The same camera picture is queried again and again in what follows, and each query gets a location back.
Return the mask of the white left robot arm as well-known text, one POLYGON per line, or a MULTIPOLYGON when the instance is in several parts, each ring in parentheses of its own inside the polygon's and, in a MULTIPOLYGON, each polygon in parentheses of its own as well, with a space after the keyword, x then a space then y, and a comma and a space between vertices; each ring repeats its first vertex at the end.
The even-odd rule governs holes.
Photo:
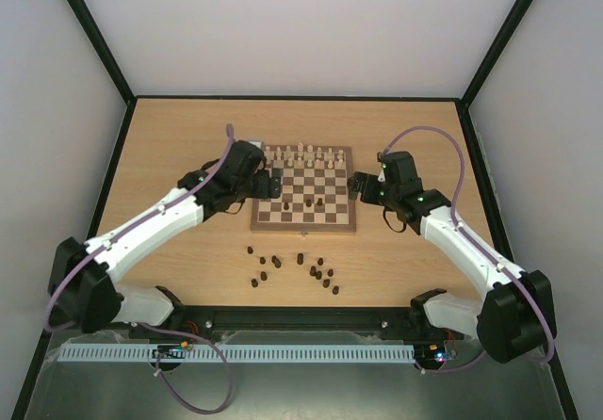
POLYGON ((83 243, 69 237, 56 249, 43 327, 55 331, 54 311, 64 328, 92 333, 111 323, 161 326, 180 307, 168 289, 139 288, 122 278, 171 238, 196 227, 235 203, 270 199, 280 193, 258 142, 230 139, 222 156, 188 172, 155 205, 122 226, 83 243))

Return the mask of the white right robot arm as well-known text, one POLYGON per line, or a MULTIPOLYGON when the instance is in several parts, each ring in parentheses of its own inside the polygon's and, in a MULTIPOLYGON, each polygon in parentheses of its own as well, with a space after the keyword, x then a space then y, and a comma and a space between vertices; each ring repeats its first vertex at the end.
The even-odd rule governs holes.
POLYGON ((434 295, 411 313, 413 330, 424 337, 441 328, 477 338, 486 353, 507 363, 536 348, 542 363, 555 354, 555 311, 546 275, 527 272, 490 247, 456 215, 454 202, 436 189, 426 190, 415 177, 402 184, 382 175, 354 173, 349 196, 393 212, 416 234, 431 242, 458 267, 481 299, 434 295))

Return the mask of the wooden chess board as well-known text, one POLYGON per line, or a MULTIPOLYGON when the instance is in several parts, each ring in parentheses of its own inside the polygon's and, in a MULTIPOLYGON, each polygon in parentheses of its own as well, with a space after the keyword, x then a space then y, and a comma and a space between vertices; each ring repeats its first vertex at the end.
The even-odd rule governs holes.
POLYGON ((347 181, 353 175, 353 159, 351 148, 348 146, 332 146, 334 156, 327 156, 329 146, 310 144, 313 152, 306 153, 304 145, 303 166, 297 163, 298 151, 296 145, 290 145, 294 159, 294 167, 287 166, 286 146, 284 144, 268 145, 271 148, 266 157, 266 168, 271 172, 275 161, 284 161, 282 178, 282 195, 275 200, 253 201, 250 228, 254 232, 275 232, 295 234, 353 234, 356 232, 355 203, 348 197, 347 181), (276 156, 277 147, 283 151, 282 157, 276 156), (324 159, 324 169, 317 168, 317 148, 322 148, 320 158, 324 159), (337 162, 338 150, 343 149, 345 155, 344 165, 337 162), (267 165, 267 157, 274 159, 271 166, 267 165), (314 167, 307 168, 306 161, 313 158, 314 167), (334 161, 334 168, 328 169, 328 161, 334 161), (324 205, 317 206, 317 199, 323 196, 324 205), (306 199, 312 199, 311 207, 305 205, 306 199), (290 209, 285 211, 285 202, 290 204, 290 209))

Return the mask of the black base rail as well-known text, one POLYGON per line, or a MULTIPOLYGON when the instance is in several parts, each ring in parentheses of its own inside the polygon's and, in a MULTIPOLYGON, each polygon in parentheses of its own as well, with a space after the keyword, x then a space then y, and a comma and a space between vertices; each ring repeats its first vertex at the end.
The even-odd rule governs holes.
POLYGON ((434 327, 411 307, 223 307, 185 306, 173 312, 159 329, 193 331, 213 342, 235 331, 349 331, 379 334, 385 340, 426 343, 442 341, 457 327, 434 327))

